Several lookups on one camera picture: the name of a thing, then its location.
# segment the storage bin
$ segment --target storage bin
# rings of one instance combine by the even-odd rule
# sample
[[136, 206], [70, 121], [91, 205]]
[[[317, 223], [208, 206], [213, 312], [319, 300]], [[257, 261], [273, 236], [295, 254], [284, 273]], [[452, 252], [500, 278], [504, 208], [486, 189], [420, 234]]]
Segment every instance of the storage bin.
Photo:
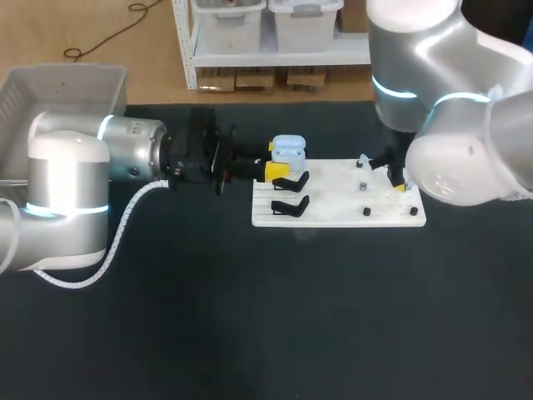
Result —
[[258, 53], [267, 0], [192, 0], [212, 54]]
[[44, 111], [124, 115], [124, 67], [43, 64], [15, 67], [0, 88], [0, 198], [26, 201], [27, 133]]
[[280, 53], [319, 53], [327, 50], [343, 0], [268, 0], [276, 15]]

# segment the black cable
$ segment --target black cable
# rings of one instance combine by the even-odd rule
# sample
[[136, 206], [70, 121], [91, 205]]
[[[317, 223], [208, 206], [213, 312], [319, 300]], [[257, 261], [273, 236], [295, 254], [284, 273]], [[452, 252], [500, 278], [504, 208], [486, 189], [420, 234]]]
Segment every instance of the black cable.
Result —
[[132, 23], [131, 25], [128, 25], [127, 27], [125, 27], [124, 29], [121, 29], [120, 31], [118, 32], [115, 32], [113, 35], [109, 36], [109, 37], [106, 37], [105, 39], [103, 39], [99, 44], [97, 44], [95, 47], [93, 47], [92, 49], [90, 50], [87, 50], [86, 52], [82, 52], [82, 50], [80, 50], [79, 48], [77, 47], [70, 47], [68, 48], [67, 50], [65, 50], [63, 52], [63, 56], [65, 56], [66, 58], [74, 58], [74, 63], [77, 62], [77, 60], [79, 60], [80, 58], [82, 58], [83, 56], [87, 56], [88, 54], [94, 52], [97, 48], [99, 48], [100, 46], [102, 46], [103, 44], [109, 42], [111, 39], [113, 39], [114, 37], [117, 37], [118, 35], [120, 35], [121, 33], [124, 33], [126, 32], [128, 29], [131, 29], [133, 28], [134, 26], [136, 26], [138, 23], [140, 23], [147, 15], [148, 15], [148, 11], [150, 10], [150, 8], [158, 5], [162, 0], [156, 0], [155, 2], [153, 2], [152, 4], [150, 4], [149, 6], [147, 6], [146, 4], [143, 4], [143, 3], [139, 3], [139, 2], [135, 2], [133, 4], [130, 4], [129, 6], [127, 6], [127, 10], [128, 11], [132, 11], [134, 13], [138, 13], [138, 12], [142, 12], [142, 15], [141, 17], [136, 20], [134, 23]]

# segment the black table surface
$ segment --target black table surface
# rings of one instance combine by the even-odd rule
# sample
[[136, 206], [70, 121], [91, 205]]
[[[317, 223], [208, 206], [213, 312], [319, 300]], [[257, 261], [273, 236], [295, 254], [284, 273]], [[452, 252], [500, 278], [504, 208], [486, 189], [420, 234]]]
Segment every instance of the black table surface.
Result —
[[[370, 103], [216, 109], [314, 158], [386, 140]], [[189, 111], [127, 115], [177, 130]], [[136, 189], [112, 187], [110, 236]], [[0, 399], [533, 398], [533, 202], [424, 197], [422, 228], [306, 231], [255, 228], [251, 204], [250, 182], [157, 191], [92, 287], [2, 276]]]

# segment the gray plastic bin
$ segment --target gray plastic bin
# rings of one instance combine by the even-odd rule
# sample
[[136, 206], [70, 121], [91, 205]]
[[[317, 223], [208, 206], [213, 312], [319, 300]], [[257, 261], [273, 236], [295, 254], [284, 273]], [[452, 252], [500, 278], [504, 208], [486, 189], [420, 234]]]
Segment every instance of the gray plastic bin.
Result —
[[13, 68], [0, 88], [0, 198], [26, 201], [27, 132], [39, 113], [124, 115], [126, 75], [104, 64]]

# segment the white cable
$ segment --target white cable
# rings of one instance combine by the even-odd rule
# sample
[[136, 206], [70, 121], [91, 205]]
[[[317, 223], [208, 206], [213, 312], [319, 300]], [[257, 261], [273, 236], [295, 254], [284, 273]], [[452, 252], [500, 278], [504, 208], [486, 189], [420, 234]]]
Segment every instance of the white cable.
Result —
[[20, 241], [20, 229], [21, 229], [21, 215], [20, 210], [17, 207], [17, 204], [13, 202], [12, 200], [8, 200], [6, 198], [0, 198], [0, 203], [6, 203], [13, 213], [13, 222], [14, 227], [11, 235], [11, 241], [9, 242], [9, 248], [6, 253], [6, 257], [4, 257], [2, 263], [0, 264], [0, 275], [9, 267], [9, 264], [11, 264], [11, 261], [13, 261], [13, 258], [15, 257], [15, 252], [18, 248], [18, 242]]
[[113, 239], [111, 248], [109, 249], [109, 252], [107, 253], [106, 260], [103, 262], [100, 269], [98, 269], [98, 271], [96, 271], [96, 273], [92, 275], [90, 278], [86, 279], [85, 281], [81, 281], [81, 282], [65, 282], [65, 281], [61, 281], [59, 279], [56, 279], [48, 275], [44, 271], [34, 271], [34, 272], [42, 279], [50, 282], [52, 285], [59, 286], [60, 288], [82, 289], [82, 288], [86, 288], [87, 286], [92, 285], [98, 279], [102, 277], [102, 275], [107, 271], [107, 269], [111, 265], [111, 261], [113, 260], [113, 257], [115, 257], [115, 253], [117, 252], [117, 249], [118, 249], [118, 244], [120, 243], [122, 234], [124, 233], [127, 220], [130, 218], [132, 210], [137, 205], [137, 202], [141, 199], [142, 196], [144, 196], [146, 193], [150, 192], [151, 190], [158, 189], [158, 188], [164, 188], [164, 187], [168, 188], [168, 181], [150, 182], [147, 185], [141, 187], [141, 189], [137, 193], [135, 193], [135, 195], [132, 197], [130, 202], [127, 204], [126, 209], [124, 210], [124, 214], [122, 215], [120, 223], [118, 224], [117, 233], [115, 233], [115, 238]]

